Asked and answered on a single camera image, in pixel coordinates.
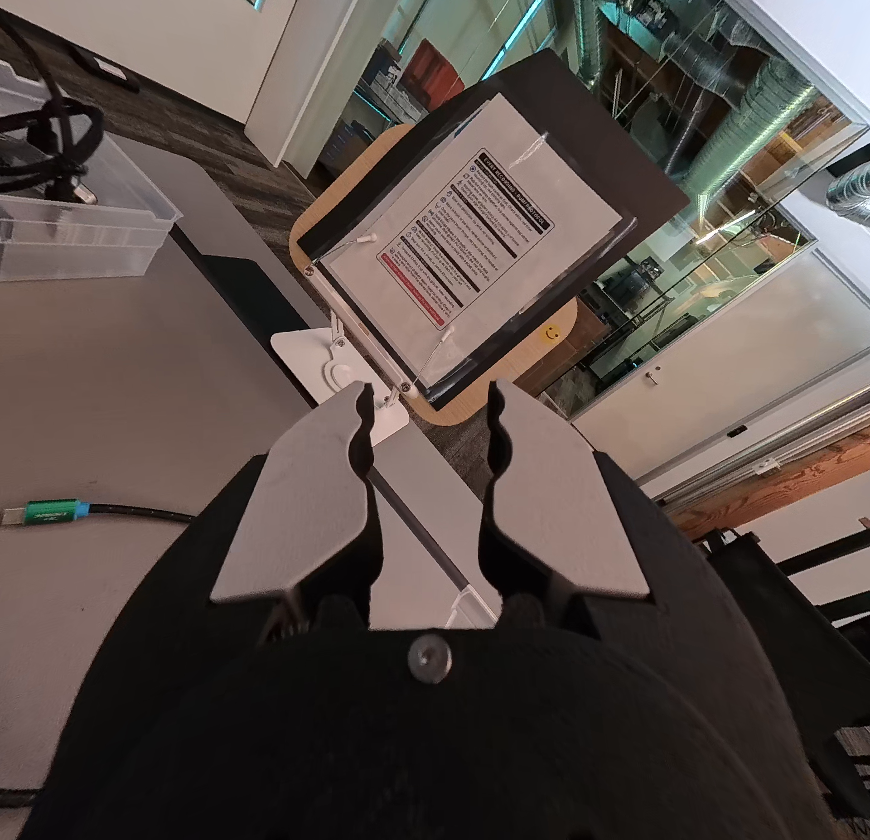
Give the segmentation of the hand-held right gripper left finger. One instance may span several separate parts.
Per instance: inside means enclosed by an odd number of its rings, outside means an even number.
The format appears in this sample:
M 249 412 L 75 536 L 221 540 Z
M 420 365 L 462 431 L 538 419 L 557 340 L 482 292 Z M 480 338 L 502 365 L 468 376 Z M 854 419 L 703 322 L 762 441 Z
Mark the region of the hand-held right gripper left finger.
M 313 623 L 321 601 L 351 603 L 371 624 L 381 522 L 369 479 L 374 394 L 354 381 L 269 450 L 212 587 L 213 603 L 276 599 Z

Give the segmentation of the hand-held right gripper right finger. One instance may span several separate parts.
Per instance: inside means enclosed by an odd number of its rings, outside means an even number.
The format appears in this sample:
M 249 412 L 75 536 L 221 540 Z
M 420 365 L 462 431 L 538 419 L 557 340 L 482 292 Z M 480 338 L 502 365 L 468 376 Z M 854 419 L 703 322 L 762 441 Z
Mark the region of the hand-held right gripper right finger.
M 492 381 L 492 472 L 479 566 L 503 603 L 517 594 L 564 609 L 574 596 L 647 600 L 649 585 L 593 447 L 512 382 Z

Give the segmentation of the braided hdmi cable green plugs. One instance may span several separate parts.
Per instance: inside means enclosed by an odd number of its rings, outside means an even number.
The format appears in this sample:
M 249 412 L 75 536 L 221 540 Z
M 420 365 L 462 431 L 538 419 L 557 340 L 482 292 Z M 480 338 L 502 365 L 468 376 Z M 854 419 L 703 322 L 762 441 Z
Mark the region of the braided hdmi cable green plugs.
M 147 572 L 144 559 L 111 561 L 110 548 L 64 559 L 13 528 L 94 515 L 187 525 L 195 515 L 79 499 L 2 511 L 2 825 L 24 821 L 47 779 L 77 691 L 113 618 Z

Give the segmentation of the clear plastic bin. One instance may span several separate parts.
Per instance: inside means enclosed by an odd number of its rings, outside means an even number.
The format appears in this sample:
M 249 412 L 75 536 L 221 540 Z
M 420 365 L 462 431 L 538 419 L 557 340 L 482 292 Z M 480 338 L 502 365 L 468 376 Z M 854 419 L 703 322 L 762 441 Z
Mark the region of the clear plastic bin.
M 91 154 L 72 178 L 73 201 L 47 194 L 49 183 L 7 191 L 34 175 L 8 169 L 50 163 L 49 128 L 61 146 L 62 128 L 42 83 L 1 66 L 2 281 L 140 276 L 181 213 L 107 134 L 96 142 L 93 106 L 66 99 L 73 150 Z

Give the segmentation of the black hdmi switch with cable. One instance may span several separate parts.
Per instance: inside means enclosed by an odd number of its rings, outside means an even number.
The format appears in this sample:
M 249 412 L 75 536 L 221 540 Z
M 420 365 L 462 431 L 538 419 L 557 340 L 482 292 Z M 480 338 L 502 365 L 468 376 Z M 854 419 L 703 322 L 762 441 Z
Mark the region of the black hdmi switch with cable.
M 103 136 L 102 111 L 68 97 L 59 116 L 51 101 L 2 116 L 1 193 L 95 204 L 82 180 Z

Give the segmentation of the rounded wooden board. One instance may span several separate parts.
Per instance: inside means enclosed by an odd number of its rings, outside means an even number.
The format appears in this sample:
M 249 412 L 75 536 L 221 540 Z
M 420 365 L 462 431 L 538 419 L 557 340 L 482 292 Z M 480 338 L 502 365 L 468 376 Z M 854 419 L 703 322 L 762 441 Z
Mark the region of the rounded wooden board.
M 316 223 L 320 222 L 328 212 L 332 211 L 361 182 L 362 178 L 373 169 L 375 164 L 410 131 L 411 125 L 405 124 L 388 128 L 294 222 L 288 239 L 288 247 L 290 259 L 299 273 L 303 273 L 305 268 L 310 264 L 308 255 L 299 247 L 299 238 Z M 567 339 L 577 321 L 578 313 L 578 301 L 576 298 L 573 298 L 571 302 L 567 302 L 545 322 L 539 324 L 519 345 L 499 359 L 493 367 L 484 372 L 482 377 L 473 381 L 468 388 L 463 390 L 441 410 L 434 410 L 421 397 L 406 399 L 406 404 L 421 419 L 436 426 L 453 426 L 469 420 L 474 414 L 484 408 L 488 397 L 488 386 L 491 381 L 498 378 L 516 381 L 529 370 L 536 367 L 560 343 L 563 343 Z M 539 331 L 542 325 L 548 323 L 560 324 L 564 331 L 562 341 L 557 343 L 554 348 L 546 346 L 546 342 L 542 340 Z

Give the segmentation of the black chair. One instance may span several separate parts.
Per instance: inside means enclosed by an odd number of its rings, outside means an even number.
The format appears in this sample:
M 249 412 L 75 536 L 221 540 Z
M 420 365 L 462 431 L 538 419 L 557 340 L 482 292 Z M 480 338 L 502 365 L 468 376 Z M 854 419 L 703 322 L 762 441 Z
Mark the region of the black chair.
M 836 736 L 868 726 L 868 660 L 752 537 L 707 541 L 708 562 L 767 655 L 813 772 L 844 813 L 868 818 L 866 779 Z

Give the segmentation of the instruction sign on white stand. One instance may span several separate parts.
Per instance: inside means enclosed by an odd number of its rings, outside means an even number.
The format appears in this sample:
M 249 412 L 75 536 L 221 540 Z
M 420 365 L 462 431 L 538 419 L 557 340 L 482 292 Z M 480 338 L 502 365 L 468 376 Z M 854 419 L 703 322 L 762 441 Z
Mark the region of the instruction sign on white stand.
M 593 175 L 593 185 L 603 187 L 607 199 L 625 201 L 628 210 L 637 219 L 632 232 L 618 246 L 594 261 L 581 273 L 579 280 L 573 281 L 571 289 L 563 292 L 562 302 L 554 311 L 540 318 L 541 324 L 567 302 L 571 302 L 615 260 L 629 254 L 663 224 L 687 209 L 689 199 L 643 153 L 580 79 L 549 50 L 531 55 L 468 87 L 412 127 L 375 164 L 373 169 L 384 168 L 387 174 L 376 176 L 375 188 L 364 188 L 365 196 L 379 195 L 382 188 L 392 184 L 397 173 L 407 166 L 408 160 L 445 128 L 451 117 L 467 109 L 473 110 L 497 93 L 506 95 L 512 101 L 518 99 L 519 108 L 531 116 L 533 126 L 555 127 L 557 140 L 566 142 L 571 158 L 579 159 L 583 172 Z M 538 325 L 526 329 L 525 335 L 516 341 L 514 347 Z

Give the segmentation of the red box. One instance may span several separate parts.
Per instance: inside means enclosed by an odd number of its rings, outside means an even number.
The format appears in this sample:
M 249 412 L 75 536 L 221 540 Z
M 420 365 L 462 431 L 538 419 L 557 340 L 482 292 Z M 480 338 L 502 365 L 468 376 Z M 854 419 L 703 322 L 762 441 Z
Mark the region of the red box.
M 420 41 L 399 85 L 427 113 L 464 92 L 456 69 L 427 39 Z

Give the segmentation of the small black box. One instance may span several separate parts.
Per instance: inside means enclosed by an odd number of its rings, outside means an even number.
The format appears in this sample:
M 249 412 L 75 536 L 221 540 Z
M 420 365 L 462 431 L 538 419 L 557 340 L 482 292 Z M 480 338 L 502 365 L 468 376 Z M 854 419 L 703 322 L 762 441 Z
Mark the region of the small black box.
M 127 68 L 121 67 L 75 43 L 67 42 L 66 47 L 73 60 L 86 72 L 101 80 L 119 86 L 132 94 L 137 95 L 140 93 L 141 85 L 136 74 Z

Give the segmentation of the silver corrugated air duct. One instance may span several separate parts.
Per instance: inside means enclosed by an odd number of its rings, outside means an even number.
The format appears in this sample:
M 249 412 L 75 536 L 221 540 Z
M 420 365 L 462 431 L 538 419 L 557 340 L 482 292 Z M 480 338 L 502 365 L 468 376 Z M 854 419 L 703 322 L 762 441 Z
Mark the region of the silver corrugated air duct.
M 579 62 L 577 75 L 595 97 L 600 96 L 605 69 L 604 14 L 601 4 L 614 4 L 621 12 L 632 14 L 638 2 L 639 0 L 573 0 Z
M 826 189 L 826 206 L 854 222 L 869 220 L 869 162 L 838 176 Z
M 720 123 L 680 182 L 692 214 L 706 211 L 759 151 L 819 97 L 787 60 L 772 56 L 759 68 L 739 105 Z

